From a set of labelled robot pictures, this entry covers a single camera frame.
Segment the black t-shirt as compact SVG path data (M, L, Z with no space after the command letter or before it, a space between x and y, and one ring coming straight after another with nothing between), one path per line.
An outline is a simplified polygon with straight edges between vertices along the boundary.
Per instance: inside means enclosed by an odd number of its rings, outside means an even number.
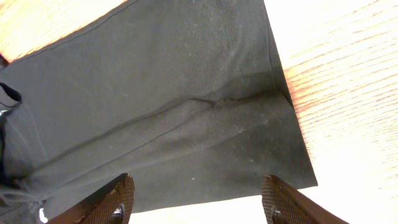
M128 1L1 70L1 222L120 174L135 212L317 180L263 1Z

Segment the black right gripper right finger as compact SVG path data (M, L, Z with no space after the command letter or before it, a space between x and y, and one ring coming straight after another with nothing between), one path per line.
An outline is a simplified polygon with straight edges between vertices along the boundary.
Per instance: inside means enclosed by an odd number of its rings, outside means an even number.
M268 224L347 224L276 175L264 177L262 206Z

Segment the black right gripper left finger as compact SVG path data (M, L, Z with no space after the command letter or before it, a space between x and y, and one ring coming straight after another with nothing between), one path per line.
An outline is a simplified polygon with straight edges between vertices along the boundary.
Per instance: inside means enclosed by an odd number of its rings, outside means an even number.
M48 224L128 224L134 190L133 178L121 174Z

